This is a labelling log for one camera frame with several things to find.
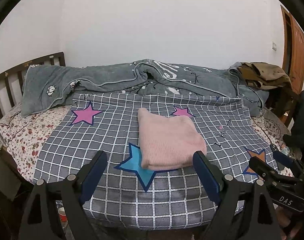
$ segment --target gray blanket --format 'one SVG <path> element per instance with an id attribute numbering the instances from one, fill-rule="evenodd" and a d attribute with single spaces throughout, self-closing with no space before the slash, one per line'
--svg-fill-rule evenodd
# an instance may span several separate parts
<path id="1" fill-rule="evenodd" d="M 113 93 L 85 97 L 86 93 L 75 93 L 73 103 L 78 107 L 72 106 L 43 145 L 33 182 L 76 174 L 104 150 L 107 168 L 83 206 L 103 225 L 187 228 L 208 223 L 216 209 L 193 167 L 161 172 L 141 168 L 137 118 L 141 107 L 162 116 L 188 115 L 206 141 L 209 161 L 239 181 L 257 179 L 248 166 L 251 156 L 276 168 L 269 145 L 253 129 L 240 98 Z"/>
<path id="2" fill-rule="evenodd" d="M 86 68 L 31 65 L 23 86 L 22 116 L 71 104 L 74 91 L 90 90 L 138 94 L 181 94 L 244 97 L 251 116 L 256 116 L 268 97 L 254 91 L 238 77 L 237 62 L 218 70 L 192 65 L 164 64 L 144 59 L 132 63 Z"/>

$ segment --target orange star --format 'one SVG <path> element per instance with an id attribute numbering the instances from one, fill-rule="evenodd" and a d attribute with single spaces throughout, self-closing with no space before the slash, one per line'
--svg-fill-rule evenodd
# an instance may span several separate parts
<path id="1" fill-rule="evenodd" d="M 245 148 L 245 150 L 247 151 L 247 153 L 250 155 L 250 157 L 258 157 L 260 160 L 264 161 L 266 163 L 265 160 L 265 149 L 261 150 L 259 153 L 254 152 L 252 150 L 249 150 L 247 148 Z M 257 176 L 257 174 L 254 172 L 254 170 L 252 170 L 249 166 L 247 166 L 247 168 L 243 171 L 243 174 L 249 174 L 249 175 L 255 175 Z"/>

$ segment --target blue star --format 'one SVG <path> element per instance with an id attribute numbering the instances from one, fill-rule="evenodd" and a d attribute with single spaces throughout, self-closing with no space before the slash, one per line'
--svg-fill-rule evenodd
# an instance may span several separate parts
<path id="1" fill-rule="evenodd" d="M 251 157 L 258 157 L 260 160 L 264 161 L 266 163 L 266 152 L 265 149 L 261 150 L 259 153 L 249 150 L 247 148 L 244 147 L 244 149 L 247 151 L 247 153 L 250 155 Z M 254 170 L 252 170 L 249 165 L 247 166 L 247 168 L 243 171 L 243 174 L 249 174 L 249 175 L 254 175 L 254 176 L 258 176 L 258 174 L 256 174 L 254 172 Z"/>
<path id="2" fill-rule="evenodd" d="M 123 171 L 134 172 L 145 192 L 149 189 L 156 173 L 166 171 L 151 171 L 141 167 L 142 154 L 140 147 L 128 144 L 130 157 L 116 165 L 115 168 Z"/>

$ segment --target brown jacket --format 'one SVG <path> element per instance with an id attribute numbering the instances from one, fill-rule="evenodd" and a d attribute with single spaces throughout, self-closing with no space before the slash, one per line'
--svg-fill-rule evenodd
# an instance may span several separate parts
<path id="1" fill-rule="evenodd" d="M 289 76 L 277 65 L 265 62 L 242 62 L 242 66 L 238 67 L 238 69 L 250 87 L 270 90 L 288 86 L 292 89 Z"/>

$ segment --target pink star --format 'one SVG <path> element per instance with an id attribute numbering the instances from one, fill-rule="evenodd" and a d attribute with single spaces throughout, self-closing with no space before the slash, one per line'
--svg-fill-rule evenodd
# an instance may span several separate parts
<path id="1" fill-rule="evenodd" d="M 101 110 L 93 110 L 92 102 L 90 102 L 87 108 L 82 110 L 72 110 L 73 114 L 76 115 L 76 118 L 72 122 L 72 124 L 76 124 L 78 122 L 86 122 L 90 125 L 94 123 L 94 116 L 103 112 Z"/>
<path id="2" fill-rule="evenodd" d="M 187 117 L 195 117 L 188 112 L 188 108 L 178 108 L 176 106 L 174 106 L 174 108 L 175 112 L 173 112 L 172 115 L 186 115 Z"/>

